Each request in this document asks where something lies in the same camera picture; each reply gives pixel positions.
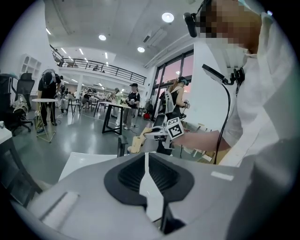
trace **white shirt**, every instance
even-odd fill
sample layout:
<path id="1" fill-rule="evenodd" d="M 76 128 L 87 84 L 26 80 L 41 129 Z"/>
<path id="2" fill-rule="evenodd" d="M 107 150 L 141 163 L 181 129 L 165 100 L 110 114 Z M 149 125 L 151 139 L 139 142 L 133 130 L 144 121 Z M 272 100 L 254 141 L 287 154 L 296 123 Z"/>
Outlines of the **white shirt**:
<path id="1" fill-rule="evenodd" d="M 257 54 L 246 56 L 245 81 L 223 133 L 232 149 L 221 165 L 239 166 L 243 157 L 258 154 L 279 141 L 264 104 L 280 88 L 296 61 L 286 36 L 269 15 L 262 14 Z"/>

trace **white round table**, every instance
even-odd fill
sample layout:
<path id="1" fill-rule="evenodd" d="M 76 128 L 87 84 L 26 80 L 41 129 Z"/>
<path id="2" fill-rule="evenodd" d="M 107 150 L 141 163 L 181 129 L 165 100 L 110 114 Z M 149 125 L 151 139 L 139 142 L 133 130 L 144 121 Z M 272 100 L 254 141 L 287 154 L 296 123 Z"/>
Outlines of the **white round table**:
<path id="1" fill-rule="evenodd" d="M 36 103 L 40 103 L 42 105 L 42 104 L 47 104 L 47 103 L 54 103 L 54 102 L 57 102 L 58 100 L 53 99 L 53 98 L 36 98 L 36 99 L 33 99 L 32 101 L 36 102 Z M 37 137 L 51 143 L 51 140 L 52 140 L 54 134 L 56 133 L 56 131 L 53 131 L 53 132 L 48 131 L 47 132 L 43 120 L 42 120 L 42 124 L 43 124 L 43 128 L 44 128 L 44 132 L 40 133 L 40 134 L 37 133 Z"/>

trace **floor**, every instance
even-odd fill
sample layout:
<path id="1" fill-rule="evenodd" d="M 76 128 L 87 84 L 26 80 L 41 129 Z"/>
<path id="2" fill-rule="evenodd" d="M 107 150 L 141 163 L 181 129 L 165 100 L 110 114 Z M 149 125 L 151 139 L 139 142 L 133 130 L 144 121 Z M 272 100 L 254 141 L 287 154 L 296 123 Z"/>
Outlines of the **floor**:
<path id="1" fill-rule="evenodd" d="M 70 156 L 71 152 L 90 153 L 90 154 L 117 154 L 118 135 L 115 133 L 102 134 L 106 111 L 102 110 L 96 113 L 90 110 L 85 112 L 82 109 L 81 114 L 75 112 L 74 117 L 69 111 L 61 115 L 60 109 L 56 109 L 58 125 L 53 127 L 48 122 L 48 127 L 55 128 L 56 134 L 51 143 L 36 137 L 34 126 L 29 133 L 25 128 L 19 128 L 16 131 L 16 137 L 13 137 L 18 154 L 27 169 L 27 171 L 38 180 L 49 184 L 58 182 L 60 174 Z M 28 114 L 28 119 L 34 118 L 34 112 Z M 139 135 L 145 127 L 151 127 L 152 122 L 146 121 L 141 117 L 136 120 L 137 128 L 132 127 L 132 131 Z M 129 144 L 132 142 L 135 133 L 130 130 L 123 130 Z M 172 154 L 175 157 L 180 156 L 181 147 L 176 147 Z M 191 155 L 182 151 L 183 159 L 192 159 Z"/>

